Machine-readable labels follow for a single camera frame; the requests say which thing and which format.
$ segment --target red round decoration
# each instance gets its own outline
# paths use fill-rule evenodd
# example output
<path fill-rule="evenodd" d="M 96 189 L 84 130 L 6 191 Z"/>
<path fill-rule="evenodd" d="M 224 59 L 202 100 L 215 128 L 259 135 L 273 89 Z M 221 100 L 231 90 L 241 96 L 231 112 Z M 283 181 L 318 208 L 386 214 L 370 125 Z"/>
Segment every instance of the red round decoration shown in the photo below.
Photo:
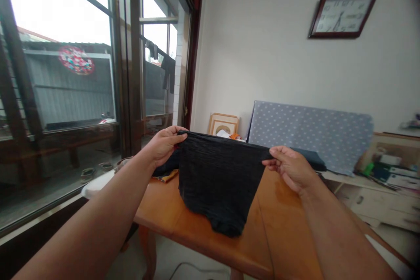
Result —
<path fill-rule="evenodd" d="M 71 72 L 89 75 L 95 70 L 95 65 L 86 53 L 74 46 L 63 46 L 59 49 L 60 62 Z"/>

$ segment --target wall clock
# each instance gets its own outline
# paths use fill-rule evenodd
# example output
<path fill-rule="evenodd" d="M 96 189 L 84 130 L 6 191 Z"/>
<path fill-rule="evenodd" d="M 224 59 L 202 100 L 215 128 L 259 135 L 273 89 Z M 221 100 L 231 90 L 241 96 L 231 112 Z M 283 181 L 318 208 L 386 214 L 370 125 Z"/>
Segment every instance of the wall clock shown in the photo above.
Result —
<path fill-rule="evenodd" d="M 376 0 L 320 0 L 309 38 L 357 38 Z"/>

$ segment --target sky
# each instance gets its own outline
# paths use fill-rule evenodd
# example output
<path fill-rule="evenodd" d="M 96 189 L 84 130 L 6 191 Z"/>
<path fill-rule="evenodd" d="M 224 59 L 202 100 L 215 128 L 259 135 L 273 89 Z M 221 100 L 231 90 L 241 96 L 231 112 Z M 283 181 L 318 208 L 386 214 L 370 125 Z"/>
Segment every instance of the sky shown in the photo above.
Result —
<path fill-rule="evenodd" d="M 108 8 L 108 0 L 97 0 Z M 153 0 L 144 1 L 145 17 L 164 17 Z M 59 42 L 111 45 L 109 17 L 87 0 L 11 0 L 16 24 Z M 166 51 L 167 26 L 146 25 L 144 36 Z M 176 54 L 176 29 L 171 27 L 170 55 Z"/>

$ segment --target forearm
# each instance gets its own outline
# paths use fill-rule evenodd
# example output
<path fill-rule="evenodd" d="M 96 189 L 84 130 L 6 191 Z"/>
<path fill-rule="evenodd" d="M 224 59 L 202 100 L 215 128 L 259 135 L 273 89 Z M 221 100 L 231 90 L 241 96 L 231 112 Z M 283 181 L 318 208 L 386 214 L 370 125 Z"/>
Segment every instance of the forearm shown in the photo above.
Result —
<path fill-rule="evenodd" d="M 153 171 L 146 154 L 136 155 L 15 278 L 104 278 L 127 236 Z"/>
<path fill-rule="evenodd" d="M 325 279 L 396 278 L 321 180 L 300 196 Z"/>

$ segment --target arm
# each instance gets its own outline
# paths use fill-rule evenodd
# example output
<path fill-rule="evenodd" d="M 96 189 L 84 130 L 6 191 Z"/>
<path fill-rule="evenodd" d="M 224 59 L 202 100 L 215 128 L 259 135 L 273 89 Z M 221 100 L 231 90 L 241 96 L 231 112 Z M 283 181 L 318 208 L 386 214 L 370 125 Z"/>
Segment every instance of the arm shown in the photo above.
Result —
<path fill-rule="evenodd" d="M 104 278 L 118 255 L 157 166 L 182 142 L 184 128 L 158 132 L 149 144 L 42 247 L 14 279 Z"/>
<path fill-rule="evenodd" d="M 302 201 L 325 279 L 396 279 L 397 275 L 352 221 L 305 158 L 287 147 L 263 161 Z"/>

